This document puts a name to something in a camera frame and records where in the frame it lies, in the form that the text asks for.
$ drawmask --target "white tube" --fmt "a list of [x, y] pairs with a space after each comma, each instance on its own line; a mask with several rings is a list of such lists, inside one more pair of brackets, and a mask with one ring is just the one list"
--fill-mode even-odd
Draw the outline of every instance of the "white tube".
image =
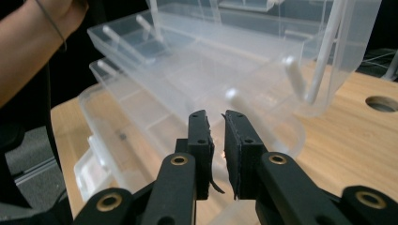
[[395, 53], [394, 58], [392, 59], [389, 69], [386, 74], [381, 78], [388, 81], [394, 81], [397, 78], [395, 74], [398, 71], [398, 51]]
[[161, 36], [161, 30], [159, 29], [158, 3], [156, 0], [150, 0], [150, 11], [153, 20], [153, 27], [155, 29], [154, 36], [158, 41], [163, 42], [163, 37]]
[[333, 41], [336, 37], [337, 30], [342, 19], [343, 10], [344, 0], [334, 0], [329, 16], [329, 22], [325, 31], [325, 36], [317, 58], [313, 81], [306, 97], [306, 101], [309, 104], [314, 104], [316, 97], [318, 96], [319, 88], [321, 86], [325, 68], [330, 56], [331, 47], [333, 46]]
[[299, 63], [293, 56], [283, 60], [284, 71], [292, 85], [293, 91], [300, 100], [305, 100], [305, 81], [299, 69]]
[[102, 27], [102, 32], [107, 35], [111, 40], [120, 44], [123, 48], [129, 51], [132, 55], [134, 55], [141, 63], [148, 64], [149, 62], [143, 57], [138, 51], [136, 51], [126, 40], [120, 37], [120, 35], [115, 32], [108, 25], [104, 25]]
[[107, 63], [105, 63], [103, 60], [99, 60], [97, 62], [97, 65], [99, 66], [99, 68], [101, 68], [102, 70], [104, 70], [105, 72], [107, 72], [108, 74], [112, 75], [112, 76], [116, 76], [117, 75], [117, 71], [114, 70], [111, 66], [109, 66]]
[[137, 15], [135, 20], [147, 31], [147, 33], [151, 34], [157, 41], [163, 42], [163, 37], [156, 32], [156, 29], [152, 29], [150, 23], [141, 15]]

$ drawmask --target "clear plastic bin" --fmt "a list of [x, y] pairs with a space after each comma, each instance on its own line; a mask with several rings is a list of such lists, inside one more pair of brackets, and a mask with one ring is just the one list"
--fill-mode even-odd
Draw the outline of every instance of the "clear plastic bin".
[[[150, 1], [151, 10], [90, 28], [95, 47], [106, 56], [90, 68], [124, 112], [125, 126], [137, 128], [159, 163], [174, 151], [177, 138], [187, 137], [189, 114], [206, 110], [216, 144], [213, 171], [226, 187], [221, 113], [245, 113], [268, 150], [295, 157], [305, 141], [295, 115], [316, 116], [329, 106], [360, 64], [380, 5], [380, 0], [170, 2], [175, 1]], [[96, 140], [104, 152], [117, 152], [110, 140], [117, 140], [119, 129], [102, 123], [120, 116], [98, 120], [87, 99], [81, 95]], [[122, 154], [138, 163], [139, 149]], [[108, 167], [116, 182], [131, 192], [137, 190], [132, 176], [123, 174], [157, 172], [145, 165], [121, 169], [109, 154], [98, 158], [113, 165]], [[215, 202], [211, 220], [217, 224], [240, 207], [223, 197]]]
[[[124, 82], [112, 83], [109, 83], [109, 86], [125, 85]], [[139, 87], [134, 90], [137, 91], [137, 99], [139, 95], [148, 94]], [[87, 123], [93, 132], [93, 136], [89, 138], [90, 149], [75, 166], [77, 183], [84, 200], [110, 187], [125, 188], [134, 193], [154, 181], [164, 155], [167, 154], [162, 153], [156, 146], [163, 144], [173, 146], [168, 150], [172, 153], [176, 139], [165, 138], [163, 142], [149, 139], [146, 136], [149, 132], [140, 132], [137, 124], [131, 122], [123, 113], [126, 109], [121, 109], [119, 102], [110, 96], [109, 91], [103, 86], [87, 89], [80, 94], [79, 100]], [[180, 127], [175, 127], [175, 125], [176, 123], [170, 124], [171, 133], [182, 133], [185, 129], [184, 125]], [[178, 137], [187, 138], [188, 130], [184, 132]], [[209, 199], [198, 202], [196, 205], [197, 224], [255, 224], [258, 222], [254, 201], [234, 201], [220, 148], [217, 148], [214, 155], [213, 176], [215, 182], [226, 194], [222, 195], [212, 187], [209, 189]]]

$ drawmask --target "wooden table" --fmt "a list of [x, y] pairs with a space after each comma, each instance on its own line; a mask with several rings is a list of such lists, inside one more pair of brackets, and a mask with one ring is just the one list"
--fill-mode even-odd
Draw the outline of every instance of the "wooden table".
[[[363, 185], [398, 200], [398, 112], [370, 108], [366, 99], [398, 101], [398, 83], [353, 74], [328, 110], [300, 118], [307, 139], [297, 161], [323, 189], [341, 195], [344, 187]], [[74, 98], [52, 110], [53, 129], [74, 216], [84, 206], [73, 166], [88, 148], [91, 131]]]

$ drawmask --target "cable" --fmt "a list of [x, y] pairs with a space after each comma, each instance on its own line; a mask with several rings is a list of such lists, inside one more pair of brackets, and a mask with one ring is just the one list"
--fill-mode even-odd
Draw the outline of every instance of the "cable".
[[64, 43], [63, 49], [59, 49], [58, 51], [64, 53], [67, 51], [68, 46], [67, 46], [67, 42], [64, 38], [64, 36], [62, 35], [61, 31], [59, 30], [58, 26], [55, 24], [55, 22], [53, 21], [53, 19], [51, 18], [50, 14], [47, 12], [46, 8], [40, 3], [39, 0], [36, 0], [36, 2], [38, 3], [38, 6], [40, 7], [41, 11], [43, 12], [44, 16], [46, 17], [47, 21], [50, 22], [50, 24], [53, 26], [53, 28], [55, 29], [56, 33], [58, 33], [58, 35], [61, 37], [62, 42]]
[[381, 67], [381, 68], [388, 68], [388, 67], [383, 66], [383, 65], [378, 64], [378, 63], [372, 63], [372, 62], [364, 62], [364, 63], [371, 64], [371, 65], [375, 65], [375, 66], [378, 66], [378, 67]]
[[366, 59], [366, 60], [363, 60], [362, 63], [367, 63], [367, 62], [373, 61], [375, 59], [386, 57], [386, 56], [389, 56], [389, 55], [392, 55], [392, 54], [395, 54], [395, 52], [390, 52], [390, 53], [386, 53], [386, 54], [383, 54], [383, 55], [380, 55], [380, 56], [377, 56], [377, 57], [374, 57], [374, 58]]
[[361, 67], [373, 67], [374, 64], [379, 64], [379, 65], [383, 65], [383, 66], [387, 66], [390, 63], [391, 60], [384, 60], [384, 61], [377, 61], [377, 62], [361, 62], [360, 66]]
[[61, 201], [62, 197], [63, 197], [64, 194], [66, 194], [66, 193], [67, 193], [67, 189], [66, 189], [66, 188], [63, 189], [63, 190], [61, 191], [61, 193], [59, 193], [58, 197], [56, 197], [56, 199], [55, 199], [55, 201], [54, 201], [54, 204], [53, 204], [53, 207], [52, 207], [52, 208], [54, 208], [54, 207]]

